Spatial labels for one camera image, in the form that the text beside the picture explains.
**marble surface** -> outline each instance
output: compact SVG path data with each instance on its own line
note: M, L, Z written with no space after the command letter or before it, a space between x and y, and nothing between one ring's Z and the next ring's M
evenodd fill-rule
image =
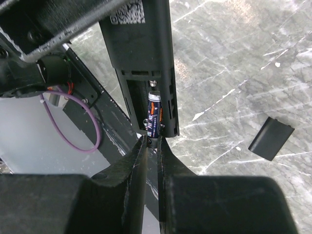
M171 0L180 136L198 175L273 178L312 232L312 0ZM98 25L72 47L126 111ZM248 146L270 116L295 131L272 162Z

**purple cable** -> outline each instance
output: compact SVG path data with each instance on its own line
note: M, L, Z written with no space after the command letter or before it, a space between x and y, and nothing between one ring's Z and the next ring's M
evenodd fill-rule
M92 153L94 152L95 150L97 150L100 142L101 142L101 134L100 134L100 128L98 126L98 122L96 120L96 118L94 117L94 115L92 114L91 110L89 109L89 107L84 104L81 100L79 100L78 98L70 95L70 94L66 94L66 93L63 93L63 92L59 92L59 91L47 91L47 93L50 93L50 94L55 94L55 95L60 95L60 96L64 96L64 97L67 97L68 99L78 103L80 106L82 106L84 108L84 110L88 113L88 115L90 116L93 124L94 124L94 127L96 129L96 133L97 133L97 141L94 145L94 147L91 149L91 150L82 150L80 148L78 148L77 146L73 145L64 135L63 133L60 131L57 123L55 122L52 114L51 114L51 111L48 107L48 104L46 103L46 100L44 99L43 95L40 94L40 99L43 100L43 105L44 105L44 108L45 110L47 111L47 114L53 124L53 126L55 127L55 130L57 131L57 133L61 136L61 138L70 146L72 147L73 149L79 151L79 152L82 152L82 153Z

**purple wire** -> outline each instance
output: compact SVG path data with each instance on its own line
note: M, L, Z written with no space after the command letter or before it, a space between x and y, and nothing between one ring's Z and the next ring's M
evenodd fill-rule
M47 93L50 93L50 94L55 94L55 95L60 95L60 96L64 96L64 97L67 97L68 99L78 103L80 106L82 106L84 108L84 110L88 113L88 115L90 116L93 124L94 124L94 127L96 129L96 133L97 133L97 141L94 145L94 147L91 149L91 150L82 150L80 148L78 148L77 146L73 145L64 135L63 133L60 131L57 123L55 122L52 114L51 114L51 111L48 107L48 104L46 103L44 97L42 94L40 94L40 99L43 100L43 106L53 124L53 126L55 127L55 130L57 131L57 133L61 136L61 138L70 146L72 147L73 149L79 151L79 152L82 152L82 153L92 153L94 152L95 150L97 150L100 142L101 142L101 134L100 134L100 128L99 128L99 125L98 125L98 122L96 120L96 118L94 117L94 115L92 114L91 110L89 109L89 107L84 104L81 100L79 100L78 98L70 95L70 94L66 94L66 93L63 93L63 92L59 92L59 91L47 91Z

